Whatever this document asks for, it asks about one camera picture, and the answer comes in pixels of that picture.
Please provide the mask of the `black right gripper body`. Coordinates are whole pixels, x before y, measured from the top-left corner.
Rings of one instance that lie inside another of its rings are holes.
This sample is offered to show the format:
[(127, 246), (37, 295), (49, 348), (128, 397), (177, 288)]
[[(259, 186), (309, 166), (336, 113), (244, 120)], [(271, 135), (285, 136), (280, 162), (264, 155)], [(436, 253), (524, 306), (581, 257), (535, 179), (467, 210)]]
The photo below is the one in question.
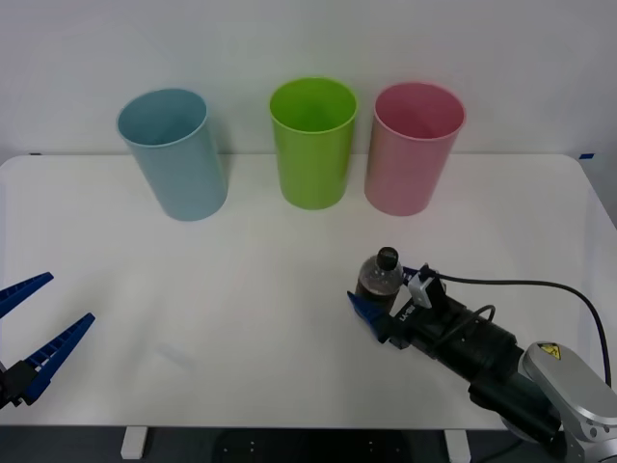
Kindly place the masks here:
[(415, 347), (435, 360), (477, 360), (478, 349), (469, 339), (469, 333), (473, 331), (471, 325), (436, 346), (471, 315), (472, 311), (465, 305), (448, 296), (442, 312), (422, 308), (410, 298), (394, 317), (400, 322), (402, 332), (391, 338), (391, 344), (398, 349)]

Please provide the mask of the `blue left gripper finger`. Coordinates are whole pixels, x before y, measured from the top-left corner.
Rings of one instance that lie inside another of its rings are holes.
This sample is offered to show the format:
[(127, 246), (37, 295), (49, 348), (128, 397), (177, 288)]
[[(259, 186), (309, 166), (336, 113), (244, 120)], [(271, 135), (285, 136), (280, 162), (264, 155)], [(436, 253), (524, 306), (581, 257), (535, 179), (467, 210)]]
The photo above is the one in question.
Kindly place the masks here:
[(54, 279), (50, 272), (39, 274), (12, 286), (0, 290), (0, 317), (10, 313), (25, 299), (32, 296)]
[(2, 407), (32, 405), (50, 385), (52, 377), (94, 323), (92, 313), (69, 326), (25, 360), (2, 372)]

